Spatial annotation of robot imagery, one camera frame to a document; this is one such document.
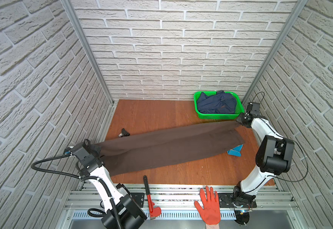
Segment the brown trousers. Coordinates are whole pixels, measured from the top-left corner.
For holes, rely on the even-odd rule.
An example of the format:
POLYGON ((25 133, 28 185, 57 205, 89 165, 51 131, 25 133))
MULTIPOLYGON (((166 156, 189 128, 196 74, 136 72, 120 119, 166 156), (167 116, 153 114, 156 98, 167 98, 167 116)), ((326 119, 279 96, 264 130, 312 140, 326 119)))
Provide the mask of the brown trousers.
POLYGON ((98 143, 111 176, 205 159, 243 145, 235 121, 211 122, 98 143))

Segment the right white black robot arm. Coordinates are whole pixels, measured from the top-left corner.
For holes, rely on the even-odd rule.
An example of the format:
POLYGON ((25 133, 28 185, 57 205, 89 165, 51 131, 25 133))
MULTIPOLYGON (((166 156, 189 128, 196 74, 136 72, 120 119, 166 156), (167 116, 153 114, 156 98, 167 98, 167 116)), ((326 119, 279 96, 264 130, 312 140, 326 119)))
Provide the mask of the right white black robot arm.
POLYGON ((250 203, 268 181, 289 171, 294 141, 280 135, 269 121, 260 115, 240 113, 237 122, 251 128, 261 140, 255 157, 256 166, 234 187, 232 194, 234 201, 250 203))

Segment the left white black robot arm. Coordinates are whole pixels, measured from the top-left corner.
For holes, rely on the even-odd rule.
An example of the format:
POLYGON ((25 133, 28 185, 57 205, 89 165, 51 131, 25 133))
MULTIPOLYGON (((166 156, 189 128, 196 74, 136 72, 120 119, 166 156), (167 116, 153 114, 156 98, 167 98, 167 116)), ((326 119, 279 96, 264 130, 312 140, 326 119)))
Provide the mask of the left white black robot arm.
POLYGON ((103 161, 101 147, 93 145, 89 140, 68 147, 65 154, 78 159, 83 166, 80 169, 81 181, 90 181, 97 189, 104 209, 100 218, 106 229, 138 229, 147 220, 140 206, 131 198, 123 185, 115 185, 103 161))

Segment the red gloved hand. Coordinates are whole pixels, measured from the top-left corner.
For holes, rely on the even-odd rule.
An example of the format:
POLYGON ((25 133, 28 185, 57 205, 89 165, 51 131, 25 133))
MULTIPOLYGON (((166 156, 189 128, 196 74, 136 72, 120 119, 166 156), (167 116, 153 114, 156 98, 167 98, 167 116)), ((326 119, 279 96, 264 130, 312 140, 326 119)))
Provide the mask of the red gloved hand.
POLYGON ((203 207, 198 201, 194 201, 194 206, 205 222, 206 228, 219 229, 221 215, 218 193, 213 190, 213 187, 205 186, 205 189, 200 189, 199 196, 203 207))

